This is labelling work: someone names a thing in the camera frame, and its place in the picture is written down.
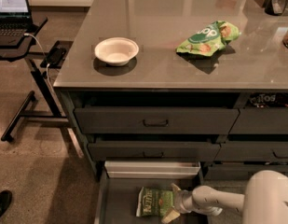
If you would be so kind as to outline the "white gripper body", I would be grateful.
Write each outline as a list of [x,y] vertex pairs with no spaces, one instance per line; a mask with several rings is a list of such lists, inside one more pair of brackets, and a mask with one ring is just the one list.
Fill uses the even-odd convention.
[[176,190],[174,193],[174,209],[180,214],[187,214],[193,211],[192,193],[187,190]]

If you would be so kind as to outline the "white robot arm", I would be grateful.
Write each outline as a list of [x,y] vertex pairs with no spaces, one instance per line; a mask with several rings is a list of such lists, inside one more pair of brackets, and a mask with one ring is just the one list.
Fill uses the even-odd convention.
[[164,224],[191,212],[218,216],[223,209],[240,215],[242,224],[288,224],[288,177],[275,171],[254,174],[243,194],[209,186],[198,186],[192,191],[175,184],[171,187],[173,205],[161,220]]

